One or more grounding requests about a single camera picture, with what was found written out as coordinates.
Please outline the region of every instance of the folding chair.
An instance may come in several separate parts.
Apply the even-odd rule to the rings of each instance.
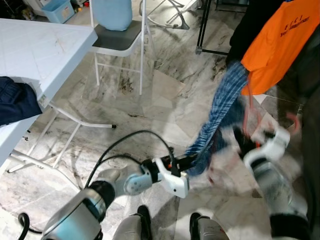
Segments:
[[[116,68],[131,72],[140,73],[140,86],[139,94],[142,94],[143,86],[143,74],[144,74],[144,43],[145,43],[145,31],[148,33],[148,42],[151,44],[151,48],[154,56],[156,56],[155,46],[153,43],[152,35],[150,32],[150,27],[146,16],[146,0],[142,0],[141,11],[142,20],[133,20],[125,31],[111,31],[107,30],[100,24],[95,27],[94,24],[94,14],[92,9],[92,0],[89,0],[90,4],[90,16],[91,16],[91,26],[94,28],[96,34],[98,35],[97,41],[92,46],[92,51],[94,52],[94,65],[96,74],[96,84],[100,84],[100,76],[98,66],[105,66],[109,68]],[[119,67],[109,64],[104,64],[98,62],[97,54],[104,54],[117,57],[127,57],[134,53],[136,48],[141,42],[141,56],[140,56],[140,70]]]

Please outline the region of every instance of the white folding table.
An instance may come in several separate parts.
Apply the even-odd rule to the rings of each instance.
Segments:
[[[42,109],[50,105],[55,111],[27,154],[14,148],[38,116],[0,127],[0,166],[6,159],[19,163],[11,171],[20,169],[26,162],[33,163],[52,171],[73,189],[79,190],[77,185],[57,169],[62,154],[81,125],[98,128],[116,126],[83,122],[57,107],[51,100],[96,40],[94,29],[88,26],[0,18],[0,76],[8,76],[17,82],[31,85]],[[30,157],[30,153],[58,114],[64,114],[78,124],[51,166]]]

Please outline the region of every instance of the plastic bin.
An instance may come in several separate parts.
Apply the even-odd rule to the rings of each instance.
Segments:
[[[52,0],[42,8],[51,23],[63,24],[71,18],[75,11],[70,0]]]

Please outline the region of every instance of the orange shirt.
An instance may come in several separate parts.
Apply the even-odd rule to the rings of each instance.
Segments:
[[[319,0],[283,2],[254,39],[241,63],[250,71],[253,95],[263,94],[286,74],[320,23]],[[242,90],[248,95],[248,87]]]

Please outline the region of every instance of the light blue cushion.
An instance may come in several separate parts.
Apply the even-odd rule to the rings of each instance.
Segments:
[[[111,31],[125,31],[132,22],[131,0],[92,0],[98,23]]]

